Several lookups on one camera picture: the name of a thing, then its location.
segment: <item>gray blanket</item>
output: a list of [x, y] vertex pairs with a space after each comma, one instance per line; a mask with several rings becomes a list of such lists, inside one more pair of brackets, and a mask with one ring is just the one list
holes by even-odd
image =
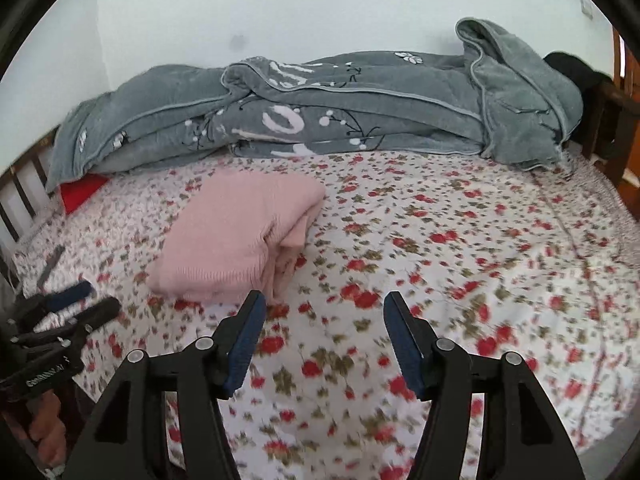
[[183, 164], [221, 148], [277, 157], [411, 150], [550, 166], [582, 115], [580, 92], [495, 23], [456, 25], [462, 56], [357, 52], [286, 64], [158, 66], [77, 106], [48, 187], [87, 172]]

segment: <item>floral bed sheet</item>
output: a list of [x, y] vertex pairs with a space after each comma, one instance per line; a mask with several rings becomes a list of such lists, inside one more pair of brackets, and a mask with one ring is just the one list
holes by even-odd
[[[392, 290], [469, 352], [520, 352], [584, 452], [635, 400], [640, 252], [638, 228], [615, 192], [584, 161], [577, 167], [567, 179], [477, 157], [399, 152], [208, 158], [116, 176], [69, 218], [54, 216], [16, 263], [34, 292], [43, 255], [63, 244], [46, 288], [84, 278], [100, 297], [122, 302], [117, 322], [88, 341], [76, 378], [98, 399], [129, 351], [177, 351], [237, 309], [163, 298], [145, 285], [148, 264], [203, 179], [221, 168], [310, 174], [326, 186], [324, 209], [287, 301], [269, 307], [242, 389], [221, 402], [241, 477], [408, 473], [429, 404], [407, 389], [386, 334], [382, 299]], [[474, 398], [466, 478], [478, 462], [482, 406]], [[171, 399], [168, 435], [181, 463], [176, 408]]]

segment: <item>folded clothing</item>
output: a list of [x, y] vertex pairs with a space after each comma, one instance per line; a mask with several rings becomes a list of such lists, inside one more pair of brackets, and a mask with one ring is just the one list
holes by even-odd
[[280, 301], [323, 200], [303, 174], [216, 173], [172, 225], [147, 283], [190, 301], [239, 303], [252, 289]]

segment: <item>wall outlet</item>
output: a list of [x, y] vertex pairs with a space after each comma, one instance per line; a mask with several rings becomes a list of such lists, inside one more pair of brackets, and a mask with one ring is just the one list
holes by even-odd
[[580, 10], [587, 18], [593, 19], [593, 4], [591, 0], [580, 0]]

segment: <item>hand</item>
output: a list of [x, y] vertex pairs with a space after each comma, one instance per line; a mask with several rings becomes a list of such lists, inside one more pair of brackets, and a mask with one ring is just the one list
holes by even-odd
[[[42, 394], [38, 411], [29, 426], [29, 437], [38, 444], [38, 456], [49, 467], [56, 467], [66, 460], [65, 425], [59, 418], [60, 400], [52, 390]], [[27, 434], [11, 415], [3, 413], [14, 437], [23, 440]]]

